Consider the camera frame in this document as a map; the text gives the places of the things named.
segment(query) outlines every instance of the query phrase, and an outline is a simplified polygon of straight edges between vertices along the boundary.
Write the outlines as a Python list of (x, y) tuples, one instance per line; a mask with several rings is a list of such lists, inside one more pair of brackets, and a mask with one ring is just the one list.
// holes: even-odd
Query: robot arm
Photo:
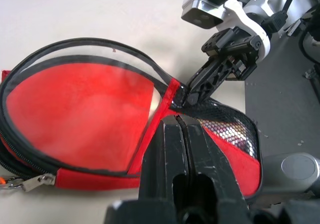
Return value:
[(209, 97), (226, 79), (245, 80), (270, 51), (272, 34), (289, 28), (316, 0), (250, 0), (244, 7), (237, 0), (183, 0), (181, 18), (203, 29), (216, 27), (203, 46), (209, 56), (205, 65), (187, 83), (186, 105)]

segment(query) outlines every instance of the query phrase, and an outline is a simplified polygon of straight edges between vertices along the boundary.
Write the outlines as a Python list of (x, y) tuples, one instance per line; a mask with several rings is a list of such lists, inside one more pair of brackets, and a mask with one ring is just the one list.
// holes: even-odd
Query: mesh pocket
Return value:
[(239, 148), (254, 159), (259, 158), (258, 134), (255, 124), (242, 112), (225, 106), (213, 99), (207, 99), (191, 107), (182, 107), (178, 99), (171, 108), (200, 121), (213, 134)]

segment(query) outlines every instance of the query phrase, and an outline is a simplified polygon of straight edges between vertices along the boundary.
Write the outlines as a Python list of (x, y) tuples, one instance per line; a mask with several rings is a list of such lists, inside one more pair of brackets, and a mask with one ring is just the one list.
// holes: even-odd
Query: zipper teeth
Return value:
[(22, 179), (30, 179), (32, 178), (33, 176), (31, 175), (26, 175), (26, 174), (23, 174), (22, 172), (19, 172), (19, 171), (16, 171), (15, 169), (13, 169), (12, 167), (10, 167), (9, 165), (7, 165), (5, 162), (3, 162), (1, 159), (0, 159), (0, 165), (6, 169), (7, 171), (11, 172), (12, 174), (14, 175), (17, 175), (19, 177), (21, 177)]
[(0, 130), (0, 135), (1, 137), (5, 140), (5, 143), (9, 146), (9, 148), (17, 155), (17, 157), (28, 163), (29, 165), (32, 166), (32, 168), (34, 168), (35, 170), (41, 172), (42, 174), (48, 173), (48, 171), (44, 170), (43, 168), (39, 167), (38, 165), (35, 165), (34, 163), (32, 163), (29, 159), (25, 158), (19, 151), (17, 151), (17, 149), (10, 143), (10, 141), (6, 138), (6, 136), (3, 134), (3, 132)]

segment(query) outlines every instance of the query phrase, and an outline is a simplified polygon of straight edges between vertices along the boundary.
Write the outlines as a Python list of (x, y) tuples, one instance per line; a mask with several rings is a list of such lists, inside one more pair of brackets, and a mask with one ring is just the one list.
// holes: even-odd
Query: zipper pull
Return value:
[(22, 190), (28, 192), (41, 185), (55, 185), (56, 178), (54, 175), (46, 173), (36, 176), (21, 183)]
[(15, 176), (5, 176), (0, 177), (0, 190), (11, 190), (21, 188), (23, 180), (20, 177)]

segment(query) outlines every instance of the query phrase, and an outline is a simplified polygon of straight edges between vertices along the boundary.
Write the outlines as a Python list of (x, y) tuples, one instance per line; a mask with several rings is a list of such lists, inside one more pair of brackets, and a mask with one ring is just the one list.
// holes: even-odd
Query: black zipper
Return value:
[[(25, 163), (27, 163), (28, 165), (30, 165), (30, 167), (28, 168), (27, 166), (23, 165), (23, 163), (11, 163), (11, 165), (9, 165), (8, 163), (5, 163), (3, 160), (0, 159), (0, 165), (5, 168), (6, 170), (10, 171), (11, 173), (19, 176), (19, 177), (23, 177), (23, 178), (32, 178), (35, 177), (37, 175), (40, 174), (45, 174), (45, 173), (49, 173), (49, 171), (43, 169), (42, 167), (34, 164), (30, 159), (26, 158), (25, 156), (23, 156), (15, 147), (14, 145), (11, 144), (11, 142), (8, 140), (8, 138), (4, 135), (4, 133), (2, 132), (2, 130), (0, 130), (0, 136), (3, 138), (3, 140), (5, 141), (6, 145), (10, 148), (10, 150), (12, 150), (15, 155), (22, 161), (24, 161)], [(20, 171), (18, 171), (17, 169), (20, 168), (28, 168), (29, 171), (32, 174), (25, 174), (22, 173)]]

